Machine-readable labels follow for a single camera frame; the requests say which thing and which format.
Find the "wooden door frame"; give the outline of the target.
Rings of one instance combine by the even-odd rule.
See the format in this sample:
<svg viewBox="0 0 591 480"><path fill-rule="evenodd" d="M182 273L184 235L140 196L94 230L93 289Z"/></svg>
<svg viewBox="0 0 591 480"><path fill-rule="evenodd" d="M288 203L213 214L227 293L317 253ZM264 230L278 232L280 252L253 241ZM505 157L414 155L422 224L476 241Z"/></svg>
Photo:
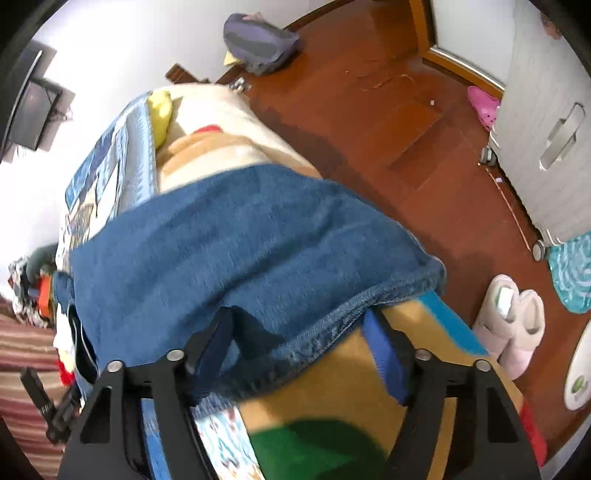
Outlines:
<svg viewBox="0 0 591 480"><path fill-rule="evenodd" d="M475 66L465 58L440 48L436 42L435 19L430 1L409 1L415 33L418 41L418 51L425 62L433 63L450 75L455 75L469 85L474 85L486 93L501 99L505 90L504 84Z"/></svg>

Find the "white pink slippers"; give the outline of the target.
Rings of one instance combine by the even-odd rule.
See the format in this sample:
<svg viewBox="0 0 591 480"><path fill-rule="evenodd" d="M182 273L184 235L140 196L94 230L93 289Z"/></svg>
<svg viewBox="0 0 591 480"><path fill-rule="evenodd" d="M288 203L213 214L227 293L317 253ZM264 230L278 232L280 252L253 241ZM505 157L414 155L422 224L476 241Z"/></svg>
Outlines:
<svg viewBox="0 0 591 480"><path fill-rule="evenodd" d="M531 289L520 291L511 277L499 274L489 284L472 330L509 378L516 380L528 369L545 328L540 295Z"/></svg>

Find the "patchwork patterned bed cover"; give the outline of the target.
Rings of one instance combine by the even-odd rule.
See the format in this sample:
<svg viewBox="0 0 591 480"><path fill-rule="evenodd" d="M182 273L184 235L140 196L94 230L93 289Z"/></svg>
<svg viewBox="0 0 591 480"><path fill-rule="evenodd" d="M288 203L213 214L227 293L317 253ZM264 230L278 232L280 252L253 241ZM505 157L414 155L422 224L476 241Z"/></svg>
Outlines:
<svg viewBox="0 0 591 480"><path fill-rule="evenodd" d="M65 190L66 214L56 251L57 268L70 270L70 254L118 215L157 193L155 143L148 95L131 101L109 125Z"/></svg>

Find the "pile of mixed clothes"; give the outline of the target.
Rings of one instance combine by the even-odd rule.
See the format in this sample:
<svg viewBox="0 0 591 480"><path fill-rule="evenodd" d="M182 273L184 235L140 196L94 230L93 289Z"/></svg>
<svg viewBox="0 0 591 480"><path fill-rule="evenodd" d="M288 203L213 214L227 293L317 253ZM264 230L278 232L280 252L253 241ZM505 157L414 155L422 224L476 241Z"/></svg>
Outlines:
<svg viewBox="0 0 591 480"><path fill-rule="evenodd" d="M39 247L8 267L12 309L21 323L39 328L55 325L51 286L56 252L57 244Z"/></svg>

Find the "pink plastic clog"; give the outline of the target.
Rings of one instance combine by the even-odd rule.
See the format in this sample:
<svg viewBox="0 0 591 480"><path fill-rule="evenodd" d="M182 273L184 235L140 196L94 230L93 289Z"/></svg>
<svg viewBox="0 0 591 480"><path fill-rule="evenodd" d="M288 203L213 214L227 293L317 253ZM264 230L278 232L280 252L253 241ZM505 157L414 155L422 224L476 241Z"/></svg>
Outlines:
<svg viewBox="0 0 591 480"><path fill-rule="evenodd" d="M467 96L481 125L487 131L491 131L497 118L500 100L476 86L467 89Z"/></svg>

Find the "wall mounted black television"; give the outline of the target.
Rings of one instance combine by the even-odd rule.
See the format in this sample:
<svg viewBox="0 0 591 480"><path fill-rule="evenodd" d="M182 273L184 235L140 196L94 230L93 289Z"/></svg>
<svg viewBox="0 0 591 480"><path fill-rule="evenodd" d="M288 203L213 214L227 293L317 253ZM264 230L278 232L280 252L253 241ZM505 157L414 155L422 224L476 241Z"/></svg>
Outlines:
<svg viewBox="0 0 591 480"><path fill-rule="evenodd" d="M48 48L31 41L1 76L1 156L16 145L35 151L62 88L40 72Z"/></svg>

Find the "striped red curtain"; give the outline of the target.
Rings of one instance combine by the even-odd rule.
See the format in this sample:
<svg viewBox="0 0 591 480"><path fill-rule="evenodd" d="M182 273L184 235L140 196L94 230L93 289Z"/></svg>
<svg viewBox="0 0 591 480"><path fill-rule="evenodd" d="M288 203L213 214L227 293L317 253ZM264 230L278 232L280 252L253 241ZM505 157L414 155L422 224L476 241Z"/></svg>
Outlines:
<svg viewBox="0 0 591 480"><path fill-rule="evenodd" d="M59 403L66 393L60 380L54 333L16 318L1 301L1 419L32 467L44 479L57 477L64 447L46 436L47 422L21 381L21 372L37 372L47 396Z"/></svg>

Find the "grey purple backpack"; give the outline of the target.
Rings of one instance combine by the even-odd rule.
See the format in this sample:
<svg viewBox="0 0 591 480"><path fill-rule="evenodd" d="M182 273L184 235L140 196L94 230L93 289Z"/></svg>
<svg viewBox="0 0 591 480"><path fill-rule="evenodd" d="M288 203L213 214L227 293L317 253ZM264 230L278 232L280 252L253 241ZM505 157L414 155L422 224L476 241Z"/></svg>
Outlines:
<svg viewBox="0 0 591 480"><path fill-rule="evenodd" d="M265 19L231 14L224 22L223 41L228 52L247 72L264 76L279 70L301 46L301 38Z"/></svg>

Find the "colourful plush blanket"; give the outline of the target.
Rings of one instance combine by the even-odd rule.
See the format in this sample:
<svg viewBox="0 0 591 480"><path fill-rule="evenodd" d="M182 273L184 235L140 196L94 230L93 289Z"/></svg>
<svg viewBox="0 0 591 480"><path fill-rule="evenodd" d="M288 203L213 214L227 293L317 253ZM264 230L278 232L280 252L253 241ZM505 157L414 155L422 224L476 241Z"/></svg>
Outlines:
<svg viewBox="0 0 591 480"><path fill-rule="evenodd" d="M259 121L242 95L221 85L167 90L172 115L156 150L161 195L224 172L260 164L322 179L318 170ZM396 304L375 305L416 348L446 362L470 365L492 357L436 291ZM407 409L389 395L369 344L363 315L355 327L286 384L235 403L270 479L376 479L385 467ZM533 448L538 467L546 446L526 403L506 373L493 367ZM456 403L444 405L435 459L427 478L446 479Z"/></svg>

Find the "teal patterned floor mat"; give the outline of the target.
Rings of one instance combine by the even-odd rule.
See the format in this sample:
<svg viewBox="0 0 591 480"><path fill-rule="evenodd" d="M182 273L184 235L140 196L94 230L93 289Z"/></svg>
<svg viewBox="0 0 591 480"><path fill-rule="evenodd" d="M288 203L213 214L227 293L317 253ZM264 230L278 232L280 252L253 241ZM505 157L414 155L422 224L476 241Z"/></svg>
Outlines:
<svg viewBox="0 0 591 480"><path fill-rule="evenodd" d="M574 314L588 313L591 309L591 234L552 247L548 263L554 289L564 307Z"/></svg>

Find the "yellow plush toy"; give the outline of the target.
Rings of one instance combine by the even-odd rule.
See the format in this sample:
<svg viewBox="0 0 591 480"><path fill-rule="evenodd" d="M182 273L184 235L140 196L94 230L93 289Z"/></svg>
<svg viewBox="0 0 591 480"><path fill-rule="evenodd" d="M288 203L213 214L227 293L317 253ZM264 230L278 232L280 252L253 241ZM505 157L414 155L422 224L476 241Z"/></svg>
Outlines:
<svg viewBox="0 0 591 480"><path fill-rule="evenodd" d="M165 141L172 115L172 100L167 90L153 91L147 98L154 148Z"/></svg>

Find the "blue denim jacket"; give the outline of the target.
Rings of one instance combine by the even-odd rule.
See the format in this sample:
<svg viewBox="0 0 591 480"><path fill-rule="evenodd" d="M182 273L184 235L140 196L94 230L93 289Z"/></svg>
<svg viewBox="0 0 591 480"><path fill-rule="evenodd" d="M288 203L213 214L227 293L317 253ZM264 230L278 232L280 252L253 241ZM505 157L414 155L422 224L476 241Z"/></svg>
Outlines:
<svg viewBox="0 0 591 480"><path fill-rule="evenodd" d="M110 221L70 255L53 294L96 364L137 366L235 314L221 370L192 390L200 415L286 384L375 305L442 287L443 263L338 183L271 164L189 184Z"/></svg>

